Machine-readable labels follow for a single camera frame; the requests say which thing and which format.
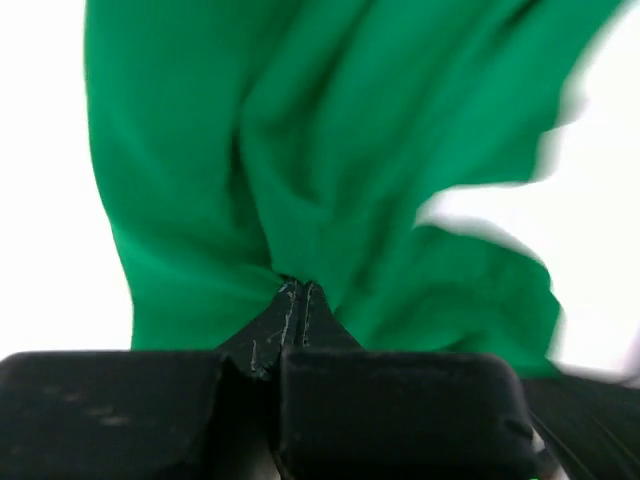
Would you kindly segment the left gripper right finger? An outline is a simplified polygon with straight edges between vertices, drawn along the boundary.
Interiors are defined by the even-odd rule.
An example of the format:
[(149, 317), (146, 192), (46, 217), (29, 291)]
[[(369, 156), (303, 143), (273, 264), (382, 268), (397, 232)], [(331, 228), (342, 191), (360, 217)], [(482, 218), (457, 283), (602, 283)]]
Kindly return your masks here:
[(371, 351), (295, 288), (270, 441), (287, 479), (538, 479), (523, 389), (492, 355)]

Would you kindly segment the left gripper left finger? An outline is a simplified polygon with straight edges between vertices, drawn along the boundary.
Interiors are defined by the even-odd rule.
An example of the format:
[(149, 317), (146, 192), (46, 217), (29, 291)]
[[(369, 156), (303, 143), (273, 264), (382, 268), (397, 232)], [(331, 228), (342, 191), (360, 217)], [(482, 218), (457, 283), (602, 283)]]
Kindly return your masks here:
[(213, 350), (34, 351), (1, 363), (5, 479), (275, 479), (263, 415), (300, 286)]

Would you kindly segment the green t shirt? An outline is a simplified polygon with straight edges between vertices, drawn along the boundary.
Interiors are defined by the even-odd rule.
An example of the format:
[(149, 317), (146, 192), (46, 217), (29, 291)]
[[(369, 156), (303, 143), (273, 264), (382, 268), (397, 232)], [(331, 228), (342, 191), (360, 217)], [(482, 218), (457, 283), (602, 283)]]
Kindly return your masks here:
[(90, 1), (99, 193), (135, 349), (222, 344), (285, 278), (365, 347), (548, 374), (560, 316), (523, 250), (419, 224), (529, 182), (616, 1)]

